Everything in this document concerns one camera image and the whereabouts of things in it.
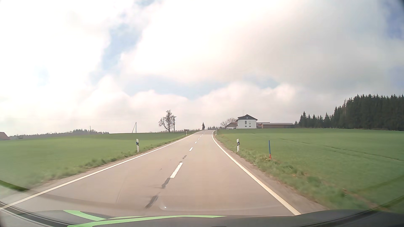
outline car hood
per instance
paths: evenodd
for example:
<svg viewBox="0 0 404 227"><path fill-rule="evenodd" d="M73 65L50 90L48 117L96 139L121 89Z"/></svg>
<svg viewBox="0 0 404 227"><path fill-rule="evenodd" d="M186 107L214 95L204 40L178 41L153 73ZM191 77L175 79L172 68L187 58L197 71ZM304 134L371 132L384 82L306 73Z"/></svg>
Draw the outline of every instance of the car hood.
<svg viewBox="0 0 404 227"><path fill-rule="evenodd" d="M108 216L78 210L50 210L6 215L2 227L297 227L297 226L398 226L404 215L372 210L324 210L297 216L168 215Z"/></svg>

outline red and blue pole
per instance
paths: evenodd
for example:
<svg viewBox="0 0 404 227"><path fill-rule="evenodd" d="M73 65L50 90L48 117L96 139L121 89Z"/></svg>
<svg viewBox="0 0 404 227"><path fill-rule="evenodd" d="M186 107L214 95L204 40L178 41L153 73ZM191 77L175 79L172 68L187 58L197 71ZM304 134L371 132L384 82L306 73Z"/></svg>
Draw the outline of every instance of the red and blue pole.
<svg viewBox="0 0 404 227"><path fill-rule="evenodd" d="M271 160L271 141L268 140L268 146L269 146L269 160Z"/></svg>

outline forest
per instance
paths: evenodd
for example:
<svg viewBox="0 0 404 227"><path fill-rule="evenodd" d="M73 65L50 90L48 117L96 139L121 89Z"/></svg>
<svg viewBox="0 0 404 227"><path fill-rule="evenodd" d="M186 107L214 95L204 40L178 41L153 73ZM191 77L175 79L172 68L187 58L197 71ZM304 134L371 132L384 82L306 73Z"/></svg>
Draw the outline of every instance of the forest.
<svg viewBox="0 0 404 227"><path fill-rule="evenodd" d="M109 134L109 132L97 132L94 129L74 129L69 132L52 132L45 134L33 134L33 135L14 135L10 136L10 139L33 139L33 138L47 138L47 137L63 137L63 136L81 136L81 135L95 135L95 134Z"/></svg>
<svg viewBox="0 0 404 227"><path fill-rule="evenodd" d="M357 95L335 107L334 113L323 116L304 111L296 127L302 128L364 128L404 131L403 95Z"/></svg>

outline roof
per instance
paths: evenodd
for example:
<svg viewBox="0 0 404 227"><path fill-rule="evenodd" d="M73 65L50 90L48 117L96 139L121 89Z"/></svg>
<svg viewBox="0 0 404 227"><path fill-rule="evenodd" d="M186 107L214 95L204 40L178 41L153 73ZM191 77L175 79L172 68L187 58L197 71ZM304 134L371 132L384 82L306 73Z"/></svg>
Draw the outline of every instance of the roof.
<svg viewBox="0 0 404 227"><path fill-rule="evenodd" d="M256 119L256 118L251 117L251 116L248 115L248 114L246 114L246 115L244 115L244 116L242 116L242 117L238 117L237 119L238 119L238 120L258 120L258 119Z"/></svg>
<svg viewBox="0 0 404 227"><path fill-rule="evenodd" d="M232 122L232 123L226 125L226 128L227 127L237 127L237 122Z"/></svg>
<svg viewBox="0 0 404 227"><path fill-rule="evenodd" d="M0 140L9 140L10 138L4 133L0 132Z"/></svg>
<svg viewBox="0 0 404 227"><path fill-rule="evenodd" d="M269 123L269 122L260 122L261 124L265 124L265 125L293 125L293 123Z"/></svg>

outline bare tree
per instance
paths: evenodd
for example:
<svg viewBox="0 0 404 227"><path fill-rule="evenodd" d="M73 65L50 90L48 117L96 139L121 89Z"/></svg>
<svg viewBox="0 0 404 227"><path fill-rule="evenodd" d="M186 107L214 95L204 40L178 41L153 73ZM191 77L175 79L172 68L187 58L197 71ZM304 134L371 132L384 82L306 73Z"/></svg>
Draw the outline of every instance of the bare tree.
<svg viewBox="0 0 404 227"><path fill-rule="evenodd" d="M225 121L222 121L222 122L220 123L220 126L223 127L223 128L226 128L226 126L227 126L228 124L233 123L233 122L237 122L237 119L235 119L235 118L229 118L229 119L227 119L227 120L225 120Z"/></svg>
<svg viewBox="0 0 404 227"><path fill-rule="evenodd" d="M160 119L160 121L158 122L158 125L160 127L161 126L165 127L168 130L168 132L171 132L171 128L172 128L172 126L174 124L174 120L173 120L174 115L172 114L170 109L167 110L166 113L167 113L166 116L162 117Z"/></svg>

